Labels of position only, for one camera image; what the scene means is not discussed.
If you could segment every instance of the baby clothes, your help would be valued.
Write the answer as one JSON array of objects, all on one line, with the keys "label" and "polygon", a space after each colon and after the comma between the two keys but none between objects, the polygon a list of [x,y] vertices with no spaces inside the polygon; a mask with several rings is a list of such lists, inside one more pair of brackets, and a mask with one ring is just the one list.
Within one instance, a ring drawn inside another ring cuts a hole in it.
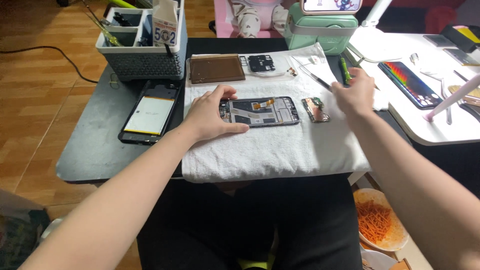
[{"label": "baby clothes", "polygon": [[232,0],[239,31],[246,37],[257,37],[260,30],[272,29],[283,34],[288,10],[282,0]]}]

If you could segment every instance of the black table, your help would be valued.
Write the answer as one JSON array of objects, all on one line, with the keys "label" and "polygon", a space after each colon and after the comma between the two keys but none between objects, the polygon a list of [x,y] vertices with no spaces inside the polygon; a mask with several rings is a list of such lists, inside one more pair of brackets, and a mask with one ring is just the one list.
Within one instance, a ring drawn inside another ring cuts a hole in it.
[{"label": "black table", "polygon": [[[187,58],[192,54],[267,53],[288,50],[282,38],[189,38]],[[338,81],[342,73],[337,56],[328,56],[328,63]],[[71,184],[99,184],[120,172],[149,146],[124,144],[117,139],[146,80],[119,82],[110,86],[112,68],[107,65],[80,120],[57,162],[57,176]],[[183,120],[182,89],[168,130]],[[377,113],[405,140],[407,136],[387,111]],[[181,176],[181,165],[173,177]]]}]

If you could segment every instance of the shredded food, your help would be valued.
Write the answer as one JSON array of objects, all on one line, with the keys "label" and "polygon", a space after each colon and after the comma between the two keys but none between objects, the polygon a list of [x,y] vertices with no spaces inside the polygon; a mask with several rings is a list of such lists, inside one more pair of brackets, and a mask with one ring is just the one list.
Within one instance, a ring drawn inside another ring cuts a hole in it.
[{"label": "shredded food", "polygon": [[373,200],[356,203],[356,207],[360,233],[374,244],[385,239],[392,226],[392,220],[390,219],[392,210],[374,203]]}]

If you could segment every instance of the wooden floor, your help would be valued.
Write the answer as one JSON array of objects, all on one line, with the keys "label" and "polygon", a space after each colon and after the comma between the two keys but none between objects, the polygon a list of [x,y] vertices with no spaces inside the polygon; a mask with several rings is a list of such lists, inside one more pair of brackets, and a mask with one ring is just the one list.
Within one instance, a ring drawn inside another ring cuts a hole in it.
[{"label": "wooden floor", "polygon": [[[90,0],[101,16],[107,2]],[[99,29],[80,3],[60,8],[55,0],[0,0],[0,50],[50,45],[62,49],[81,73],[98,80],[107,62],[97,52]],[[213,0],[186,0],[189,37],[215,37]],[[95,84],[82,80],[52,49],[0,54],[0,188],[47,207],[51,218],[67,214],[93,185],[71,185],[55,164]],[[136,243],[117,269],[141,269]]]}]

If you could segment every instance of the person's lap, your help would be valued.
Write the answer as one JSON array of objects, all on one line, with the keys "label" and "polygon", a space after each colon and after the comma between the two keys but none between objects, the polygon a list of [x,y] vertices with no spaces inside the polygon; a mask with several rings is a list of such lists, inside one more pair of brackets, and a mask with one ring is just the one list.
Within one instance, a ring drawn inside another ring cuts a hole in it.
[{"label": "person's lap", "polygon": [[274,270],[361,269],[346,175],[257,180],[234,197],[171,180],[137,237],[142,267],[240,269],[237,258],[266,260],[274,224]]}]

